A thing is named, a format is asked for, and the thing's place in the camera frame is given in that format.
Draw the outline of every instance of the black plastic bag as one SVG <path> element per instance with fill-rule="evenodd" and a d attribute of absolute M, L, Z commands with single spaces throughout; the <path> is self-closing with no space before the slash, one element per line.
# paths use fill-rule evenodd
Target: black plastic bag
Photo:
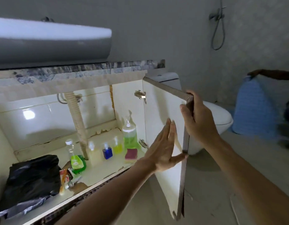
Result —
<path fill-rule="evenodd" d="M 26 214 L 58 194 L 61 187 L 58 163 L 56 155 L 45 155 L 13 164 L 0 200 L 0 217 Z"/>

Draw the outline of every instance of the green liquid soap bottle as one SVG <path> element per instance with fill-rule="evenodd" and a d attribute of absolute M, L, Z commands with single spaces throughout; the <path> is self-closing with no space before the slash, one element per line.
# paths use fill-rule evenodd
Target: green liquid soap bottle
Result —
<path fill-rule="evenodd" d="M 79 174 L 86 169 L 86 162 L 85 158 L 82 155 L 82 151 L 79 150 L 77 146 L 74 146 L 72 144 L 72 139 L 67 139 L 65 143 L 69 153 L 69 159 L 71 162 L 73 173 Z"/>
<path fill-rule="evenodd" d="M 138 148 L 136 125 L 130 123 L 130 117 L 127 118 L 127 124 L 123 126 L 124 147 L 125 149 Z"/>
<path fill-rule="evenodd" d="M 123 151 L 123 146 L 121 143 L 118 142 L 117 136 L 114 138 L 115 145 L 112 147 L 112 150 L 115 154 L 120 154 Z"/>

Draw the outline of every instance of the blue bottle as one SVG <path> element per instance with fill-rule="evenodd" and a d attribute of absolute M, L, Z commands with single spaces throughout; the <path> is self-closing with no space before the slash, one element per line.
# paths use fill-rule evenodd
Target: blue bottle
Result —
<path fill-rule="evenodd" d="M 105 159 L 109 159 L 113 156 L 112 148 L 109 147 L 107 143 L 105 143 L 105 148 L 103 149 L 103 154 L 104 154 Z"/>

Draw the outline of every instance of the toilet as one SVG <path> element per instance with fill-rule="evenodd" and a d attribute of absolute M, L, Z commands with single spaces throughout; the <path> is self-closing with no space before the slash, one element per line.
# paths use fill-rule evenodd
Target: toilet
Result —
<path fill-rule="evenodd" d="M 175 89 L 181 90 L 179 76 L 175 72 L 173 73 L 167 72 L 167 73 L 158 74 L 154 76 L 147 75 L 147 77 L 155 81 L 158 81 L 162 84 L 173 87 Z M 212 115 L 213 115 L 213 120 L 214 120 L 214 123 L 216 125 L 217 131 L 219 134 L 222 134 L 223 132 L 225 132 L 233 124 L 233 118 L 227 110 L 211 102 L 204 101 L 203 103 L 206 107 L 208 107 L 211 110 Z M 190 137 L 189 148 L 188 148 L 189 155 L 195 155 L 202 148 L 203 147 L 201 146 L 199 142 L 197 142 L 194 138 Z"/>

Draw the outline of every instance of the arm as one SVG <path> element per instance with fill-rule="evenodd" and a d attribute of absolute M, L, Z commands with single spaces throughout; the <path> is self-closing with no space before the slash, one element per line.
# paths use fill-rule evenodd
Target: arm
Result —
<path fill-rule="evenodd" d="M 205 147 L 227 175 L 256 224 L 289 224 L 289 197 L 221 139 L 211 111 L 198 95 L 188 92 L 194 95 L 194 117 L 185 105 L 180 106 L 188 133 Z"/>
<path fill-rule="evenodd" d="M 167 170 L 186 158 L 172 157 L 176 125 L 169 119 L 142 159 L 85 199 L 56 225 L 105 225 L 114 223 L 143 183 L 156 171 Z"/>
<path fill-rule="evenodd" d="M 284 70 L 255 70 L 252 72 L 249 72 L 248 75 L 254 78 L 257 75 L 263 75 L 272 79 L 276 80 L 289 80 L 289 71 Z"/>

